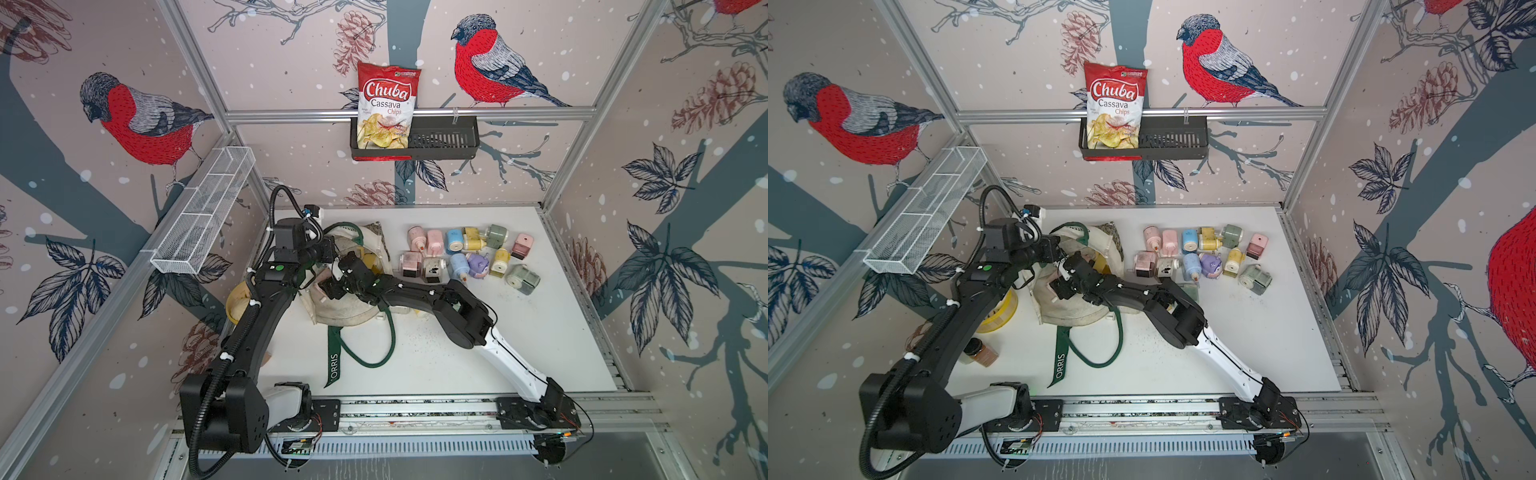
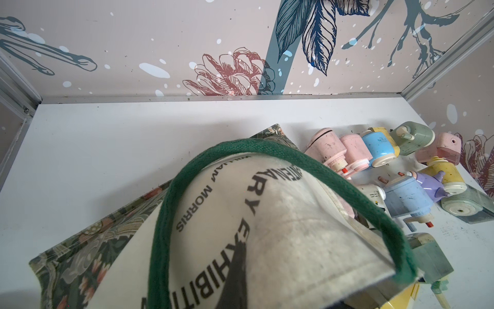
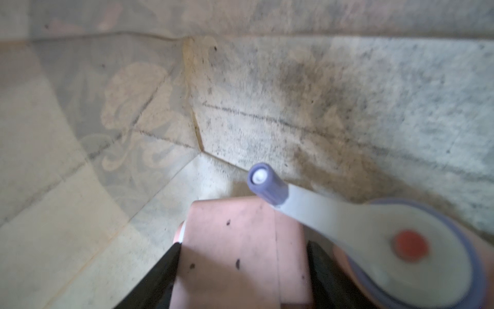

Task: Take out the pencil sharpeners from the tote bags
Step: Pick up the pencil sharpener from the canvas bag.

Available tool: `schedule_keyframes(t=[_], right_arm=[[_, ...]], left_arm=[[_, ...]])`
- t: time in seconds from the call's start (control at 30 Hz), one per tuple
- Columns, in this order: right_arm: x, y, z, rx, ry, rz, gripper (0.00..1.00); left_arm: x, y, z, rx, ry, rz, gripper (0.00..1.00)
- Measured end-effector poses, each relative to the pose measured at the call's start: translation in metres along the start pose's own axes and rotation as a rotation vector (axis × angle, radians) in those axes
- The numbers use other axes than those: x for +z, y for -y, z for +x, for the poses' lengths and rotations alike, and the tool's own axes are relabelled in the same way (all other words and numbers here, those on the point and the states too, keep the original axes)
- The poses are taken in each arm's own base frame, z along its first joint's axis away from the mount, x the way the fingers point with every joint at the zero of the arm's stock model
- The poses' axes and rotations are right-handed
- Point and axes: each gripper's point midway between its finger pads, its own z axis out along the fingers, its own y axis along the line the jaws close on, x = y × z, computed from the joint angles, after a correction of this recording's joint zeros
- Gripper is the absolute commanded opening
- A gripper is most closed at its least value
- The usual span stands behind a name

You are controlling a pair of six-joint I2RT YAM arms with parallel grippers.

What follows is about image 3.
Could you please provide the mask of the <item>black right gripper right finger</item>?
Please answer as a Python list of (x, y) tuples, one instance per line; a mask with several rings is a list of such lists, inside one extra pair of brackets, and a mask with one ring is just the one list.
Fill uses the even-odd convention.
[(309, 241), (307, 257), (315, 308), (368, 309), (371, 303), (323, 248)]

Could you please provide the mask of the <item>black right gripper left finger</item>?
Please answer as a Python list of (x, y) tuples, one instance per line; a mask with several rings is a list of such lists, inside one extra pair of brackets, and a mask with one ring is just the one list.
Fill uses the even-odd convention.
[(180, 252), (181, 243), (174, 243), (136, 287), (114, 308), (170, 308)]

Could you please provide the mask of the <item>pink boxy pencil sharpener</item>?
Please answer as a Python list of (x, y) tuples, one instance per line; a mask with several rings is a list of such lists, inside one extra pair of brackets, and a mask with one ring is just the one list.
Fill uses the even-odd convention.
[(256, 197), (198, 200), (180, 231), (172, 308), (313, 308), (304, 228)]

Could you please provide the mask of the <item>cream green-handled tote bag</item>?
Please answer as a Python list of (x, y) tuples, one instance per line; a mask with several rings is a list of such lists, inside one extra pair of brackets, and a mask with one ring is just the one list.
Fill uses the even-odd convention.
[(1, 2), (2, 308), (114, 307), (257, 162), (493, 245), (493, 2)]

